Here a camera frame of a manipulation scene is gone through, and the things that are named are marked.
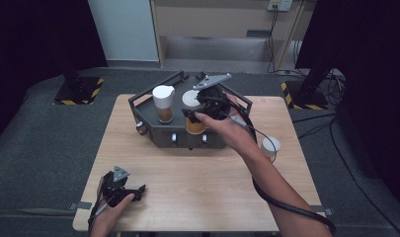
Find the white wall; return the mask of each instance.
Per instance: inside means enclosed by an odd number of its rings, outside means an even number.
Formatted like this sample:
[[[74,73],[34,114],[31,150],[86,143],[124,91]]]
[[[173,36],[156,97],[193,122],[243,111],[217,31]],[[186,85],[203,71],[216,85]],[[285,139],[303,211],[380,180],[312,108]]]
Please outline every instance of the white wall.
[[[149,0],[89,0],[107,60],[159,61]]]

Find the brown liquid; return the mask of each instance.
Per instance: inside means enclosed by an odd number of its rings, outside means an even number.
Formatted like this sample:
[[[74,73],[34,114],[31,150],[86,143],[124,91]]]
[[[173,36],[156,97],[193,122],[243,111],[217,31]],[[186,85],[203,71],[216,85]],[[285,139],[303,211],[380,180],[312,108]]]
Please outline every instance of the brown liquid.
[[[201,134],[205,131],[205,126],[202,122],[192,123],[189,118],[185,118],[185,129],[190,134]]]
[[[161,122],[169,122],[173,118],[173,112],[172,109],[166,108],[166,109],[157,109],[157,117]]]

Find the forearm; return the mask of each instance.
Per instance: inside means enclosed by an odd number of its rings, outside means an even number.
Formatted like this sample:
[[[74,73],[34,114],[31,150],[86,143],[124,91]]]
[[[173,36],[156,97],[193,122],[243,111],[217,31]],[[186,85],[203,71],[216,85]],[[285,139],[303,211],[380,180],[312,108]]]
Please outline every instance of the forearm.
[[[284,203],[311,210],[309,204],[282,177],[276,167],[255,144],[237,150],[259,187],[270,197]],[[331,236],[322,223],[270,204],[282,236]]]

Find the wooden table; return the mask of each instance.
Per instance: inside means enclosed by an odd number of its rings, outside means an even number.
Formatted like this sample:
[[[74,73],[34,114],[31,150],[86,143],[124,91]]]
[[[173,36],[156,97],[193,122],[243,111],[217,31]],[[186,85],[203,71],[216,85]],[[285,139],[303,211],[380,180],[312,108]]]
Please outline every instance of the wooden table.
[[[277,231],[268,205],[256,194],[242,158],[231,148],[157,148],[135,129],[120,95],[88,179],[82,201],[94,203],[100,178],[118,165],[130,172],[126,187],[146,185],[142,201],[123,213],[116,231]],[[276,167],[310,204],[320,205],[304,155],[280,97],[247,97],[255,128],[276,137]],[[263,136],[258,134],[259,144]],[[90,210],[78,209],[73,227],[87,231]]]

